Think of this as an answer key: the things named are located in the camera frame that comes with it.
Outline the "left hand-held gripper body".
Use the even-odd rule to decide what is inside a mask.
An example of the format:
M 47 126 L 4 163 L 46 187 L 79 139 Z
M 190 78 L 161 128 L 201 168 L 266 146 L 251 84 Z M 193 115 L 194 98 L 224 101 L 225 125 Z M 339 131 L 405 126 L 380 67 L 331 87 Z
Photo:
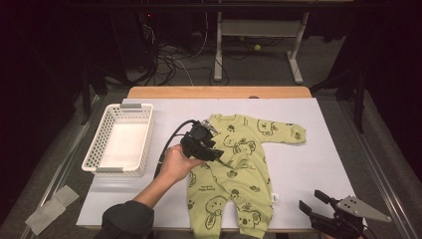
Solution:
M 195 158 L 202 155 L 210 155 L 206 148 L 214 148 L 213 132 L 218 132 L 218 130 L 208 120 L 195 121 L 192 129 L 180 140 L 184 155 Z

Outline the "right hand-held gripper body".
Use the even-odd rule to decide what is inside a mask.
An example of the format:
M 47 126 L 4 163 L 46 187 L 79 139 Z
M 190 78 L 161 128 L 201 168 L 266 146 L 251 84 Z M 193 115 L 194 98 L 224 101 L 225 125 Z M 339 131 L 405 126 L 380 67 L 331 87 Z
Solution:
M 331 197 L 329 205 L 334 210 L 333 217 L 328 218 L 313 212 L 311 225 L 313 229 L 335 239 L 367 239 L 364 235 L 364 219 L 381 222 L 392 221 L 390 216 L 387 216 L 353 195 L 349 195 L 341 200 Z

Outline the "green printed baby romper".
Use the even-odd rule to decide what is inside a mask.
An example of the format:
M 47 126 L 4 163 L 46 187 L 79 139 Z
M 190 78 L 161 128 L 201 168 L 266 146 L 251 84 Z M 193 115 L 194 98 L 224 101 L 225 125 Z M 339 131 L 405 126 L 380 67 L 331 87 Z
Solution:
M 226 203 L 236 205 L 243 235 L 263 239 L 273 217 L 272 184 L 263 144 L 297 144 L 306 130 L 295 123 L 213 115 L 214 147 L 222 156 L 191 170 L 187 200 L 196 239 L 219 239 Z

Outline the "white perforated plastic basket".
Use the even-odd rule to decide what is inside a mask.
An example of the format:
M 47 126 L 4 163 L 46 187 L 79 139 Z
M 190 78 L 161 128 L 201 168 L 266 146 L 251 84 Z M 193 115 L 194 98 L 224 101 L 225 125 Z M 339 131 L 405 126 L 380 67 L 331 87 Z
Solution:
M 96 176 L 143 176 L 153 132 L 152 104 L 111 104 L 82 163 Z

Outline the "person's left hand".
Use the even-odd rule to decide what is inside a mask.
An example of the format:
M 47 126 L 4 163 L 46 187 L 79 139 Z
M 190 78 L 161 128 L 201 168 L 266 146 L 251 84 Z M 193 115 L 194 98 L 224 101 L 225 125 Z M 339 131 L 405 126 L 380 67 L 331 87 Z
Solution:
M 176 144 L 166 150 L 157 178 L 164 183 L 174 184 L 184 179 L 192 168 L 203 163 L 204 160 L 186 157 L 182 146 Z

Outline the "white board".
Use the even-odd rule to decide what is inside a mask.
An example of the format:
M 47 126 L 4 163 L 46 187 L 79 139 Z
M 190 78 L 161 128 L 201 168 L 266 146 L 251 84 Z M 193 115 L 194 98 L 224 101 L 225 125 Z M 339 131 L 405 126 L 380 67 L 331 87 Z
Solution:
M 303 201 L 316 213 L 333 210 L 314 197 L 318 189 L 336 199 L 354 190 L 343 167 L 317 100 L 307 99 L 149 99 L 153 105 L 153 133 L 141 177 L 96 176 L 86 196 L 77 224 L 99 228 L 109 207 L 133 198 L 153 178 L 159 155 L 174 130 L 186 120 L 205 120 L 214 114 L 246 115 L 257 119 L 297 123 L 307 130 L 300 145 L 263 145 L 273 192 L 273 232 L 308 232 L 311 224 L 299 209 Z

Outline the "black stand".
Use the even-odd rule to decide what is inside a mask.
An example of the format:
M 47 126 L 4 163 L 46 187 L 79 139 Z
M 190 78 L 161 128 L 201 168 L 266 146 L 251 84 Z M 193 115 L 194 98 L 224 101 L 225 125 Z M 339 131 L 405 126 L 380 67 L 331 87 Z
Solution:
M 97 95 L 105 96 L 107 94 L 106 75 L 103 69 L 98 65 L 85 65 L 82 71 L 82 100 L 83 100 L 83 120 L 85 125 L 91 116 L 91 90 Z
M 326 80 L 310 87 L 312 94 L 322 89 L 336 89 L 338 101 L 354 99 L 353 122 L 360 133 L 364 133 L 362 118 L 364 110 L 366 72 L 360 67 L 353 67 L 342 73 L 330 75 Z

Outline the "grey tape strip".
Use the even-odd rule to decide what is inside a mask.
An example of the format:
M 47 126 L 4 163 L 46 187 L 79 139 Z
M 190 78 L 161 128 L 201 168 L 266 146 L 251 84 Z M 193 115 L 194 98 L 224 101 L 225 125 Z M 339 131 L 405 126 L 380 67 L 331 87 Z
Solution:
M 78 198 L 79 194 L 68 185 L 65 185 L 54 193 L 50 200 L 37 208 L 25 223 L 38 236 Z

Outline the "metal floor rail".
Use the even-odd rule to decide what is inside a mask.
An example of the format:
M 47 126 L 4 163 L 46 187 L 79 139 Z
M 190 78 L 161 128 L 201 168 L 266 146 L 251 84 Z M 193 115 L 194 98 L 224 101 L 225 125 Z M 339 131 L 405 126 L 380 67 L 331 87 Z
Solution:
M 66 184 L 83 140 L 91 128 L 92 119 L 103 101 L 104 98 L 99 96 L 87 101 L 82 97 L 76 99 L 76 114 L 48 148 L 26 186 L 26 189 L 40 192 L 34 211 Z
M 392 184 L 383 171 L 378 158 L 374 154 L 366 136 L 360 132 L 353 120 L 352 110 L 349 108 L 347 102 L 339 102 L 339 107 L 345 114 L 348 123 L 351 125 L 355 136 L 357 137 L 361 148 L 364 151 L 364 158 L 368 164 L 369 172 L 378 187 L 378 191 L 383 198 L 383 201 L 388 208 L 389 215 L 397 226 L 403 239 L 422 239 L 413 227 L 408 215 L 406 214 L 403 204 L 400 201 L 397 193 L 394 191 Z

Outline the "white desk frame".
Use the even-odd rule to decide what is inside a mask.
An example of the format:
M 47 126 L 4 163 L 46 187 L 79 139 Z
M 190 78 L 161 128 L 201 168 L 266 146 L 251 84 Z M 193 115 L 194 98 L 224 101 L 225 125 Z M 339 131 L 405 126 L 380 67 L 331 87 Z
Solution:
M 217 15 L 214 80 L 216 82 L 220 82 L 223 79 L 223 36 L 294 38 L 296 40 L 294 48 L 291 51 L 287 51 L 286 56 L 290 64 L 295 83 L 301 85 L 304 82 L 304 79 L 297 62 L 297 54 L 303 39 L 309 15 L 310 13 L 306 12 L 303 14 L 301 20 L 295 21 L 245 20 L 224 19 L 222 13 L 219 12 Z

